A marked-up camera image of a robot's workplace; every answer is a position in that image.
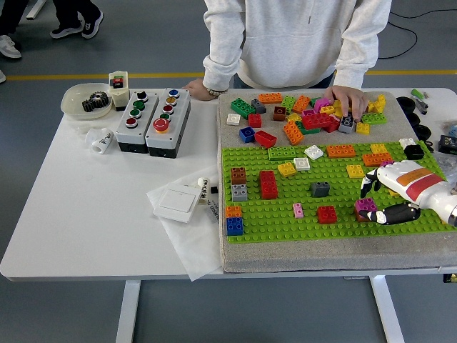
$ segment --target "gray floor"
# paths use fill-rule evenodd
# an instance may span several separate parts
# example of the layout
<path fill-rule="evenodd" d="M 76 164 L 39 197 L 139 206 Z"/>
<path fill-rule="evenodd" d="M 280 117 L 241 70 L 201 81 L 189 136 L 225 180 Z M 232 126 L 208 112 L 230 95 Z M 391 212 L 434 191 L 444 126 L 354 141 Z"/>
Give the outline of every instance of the gray floor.
<path fill-rule="evenodd" d="M 96 3 L 106 18 L 91 40 L 52 40 L 54 7 L 22 21 L 15 39 L 21 61 L 0 59 L 7 76 L 202 72 L 209 35 L 202 1 Z M 455 1 L 396 0 L 413 16 L 457 8 Z M 455 12 L 391 21 L 417 32 L 407 54 L 375 70 L 456 69 Z M 380 35 L 380 55 L 413 43 L 392 26 Z M 132 88 L 179 87 L 190 79 L 131 79 Z M 60 101 L 74 84 L 94 81 L 7 81 L 0 85 L 0 254 L 7 247 L 54 132 Z M 455 75 L 367 76 L 366 87 L 445 87 Z M 406 342 L 454 342 L 457 284 L 442 276 L 388 277 Z M 123 282 L 13 283 L 0 277 L 0 342 L 114 342 Z M 368 280 L 342 278 L 143 282 L 135 342 L 385 342 Z"/>

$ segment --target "blue lego block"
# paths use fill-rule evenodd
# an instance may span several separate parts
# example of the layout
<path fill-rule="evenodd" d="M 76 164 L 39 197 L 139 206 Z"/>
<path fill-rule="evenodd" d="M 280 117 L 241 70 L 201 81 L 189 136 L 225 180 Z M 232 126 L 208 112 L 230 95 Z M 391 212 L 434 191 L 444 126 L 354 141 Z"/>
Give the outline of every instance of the blue lego block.
<path fill-rule="evenodd" d="M 241 217 L 227 218 L 227 236 L 241 236 L 243 234 L 243 219 Z"/>
<path fill-rule="evenodd" d="M 245 127 L 244 129 L 240 129 L 240 137 L 244 143 L 249 143 L 251 141 L 254 141 L 255 133 L 256 132 L 250 126 Z"/>

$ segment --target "table leg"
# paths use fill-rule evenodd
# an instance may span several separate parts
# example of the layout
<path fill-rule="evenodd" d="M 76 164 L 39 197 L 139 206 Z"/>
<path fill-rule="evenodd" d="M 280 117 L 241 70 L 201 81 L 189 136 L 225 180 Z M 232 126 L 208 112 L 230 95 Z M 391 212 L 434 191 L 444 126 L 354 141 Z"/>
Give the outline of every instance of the table leg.
<path fill-rule="evenodd" d="M 136 308 L 140 295 L 140 280 L 127 280 L 122 299 L 121 315 L 117 328 L 116 343 L 131 343 L 134 338 Z"/>
<path fill-rule="evenodd" d="M 384 334 L 388 343 L 404 343 L 397 313 L 393 307 L 391 293 L 388 290 L 386 275 L 370 277 L 371 288 L 373 289 L 379 315 L 383 323 Z"/>

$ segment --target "green lego block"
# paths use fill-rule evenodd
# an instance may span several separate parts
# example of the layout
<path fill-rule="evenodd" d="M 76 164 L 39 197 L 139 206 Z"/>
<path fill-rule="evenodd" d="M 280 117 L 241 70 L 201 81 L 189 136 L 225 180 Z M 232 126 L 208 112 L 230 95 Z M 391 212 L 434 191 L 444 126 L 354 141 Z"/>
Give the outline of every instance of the green lego block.
<path fill-rule="evenodd" d="M 365 113 L 362 116 L 362 122 L 364 124 L 385 124 L 387 123 L 387 118 L 382 113 Z"/>
<path fill-rule="evenodd" d="M 292 107 L 294 106 L 294 104 L 295 104 L 295 98 L 293 96 L 290 96 L 290 95 L 286 95 L 283 98 L 283 101 L 281 102 L 281 106 L 282 107 L 286 107 L 286 113 L 287 114 L 291 113 Z"/>
<path fill-rule="evenodd" d="M 242 98 L 233 100 L 230 104 L 230 108 L 233 109 L 236 113 L 240 114 L 246 120 L 248 119 L 249 114 L 256 113 L 256 109 L 245 102 Z"/>
<path fill-rule="evenodd" d="M 270 161 L 286 161 L 296 157 L 293 146 L 276 146 L 268 149 L 268 159 Z"/>

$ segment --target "white bowl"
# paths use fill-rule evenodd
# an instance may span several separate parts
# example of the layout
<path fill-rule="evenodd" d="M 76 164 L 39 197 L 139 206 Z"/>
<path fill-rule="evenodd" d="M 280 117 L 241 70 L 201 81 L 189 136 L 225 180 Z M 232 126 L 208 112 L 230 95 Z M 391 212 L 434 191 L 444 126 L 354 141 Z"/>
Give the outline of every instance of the white bowl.
<path fill-rule="evenodd" d="M 104 91 L 108 95 L 108 105 L 91 112 L 84 111 L 83 101 L 88 100 L 93 93 L 98 91 Z M 107 114 L 112 104 L 113 99 L 109 95 L 108 84 L 77 84 L 65 92 L 60 108 L 63 113 L 73 119 L 95 119 Z"/>

